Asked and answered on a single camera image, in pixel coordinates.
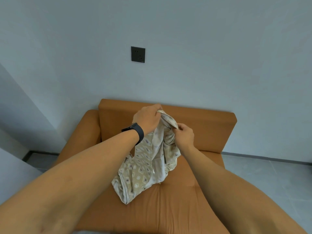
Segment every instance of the hand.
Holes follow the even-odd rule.
[[[156,129],[160,120],[160,113],[157,110],[162,107],[160,104],[153,106],[143,107],[134,116],[132,123],[137,123],[144,131],[144,136],[151,133]]]
[[[179,129],[173,128],[175,143],[181,154],[185,156],[188,151],[194,148],[194,133],[188,126],[178,123]]]

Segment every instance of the sofa armrest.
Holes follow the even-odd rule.
[[[88,110],[78,123],[53,166],[100,142],[99,111]]]

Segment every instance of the watch strap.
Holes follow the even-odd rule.
[[[136,145],[138,145],[144,138],[144,131],[142,130],[142,128],[135,122],[133,123],[131,126],[123,128],[121,130],[121,132],[127,131],[127,130],[135,130],[138,133],[139,136],[139,141],[136,143]]]

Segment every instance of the sofa backrest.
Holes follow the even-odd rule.
[[[132,123],[133,115],[142,107],[152,104],[102,99],[99,119],[102,141],[120,133]],[[194,146],[198,150],[221,153],[236,122],[234,113],[162,105],[163,110],[178,123],[193,129]]]

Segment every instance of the clothing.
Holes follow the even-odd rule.
[[[157,128],[135,146],[134,157],[129,154],[120,166],[112,185],[125,204],[130,203],[143,190],[162,182],[177,165],[181,155],[175,145],[171,126],[178,129],[176,121],[163,110]]]

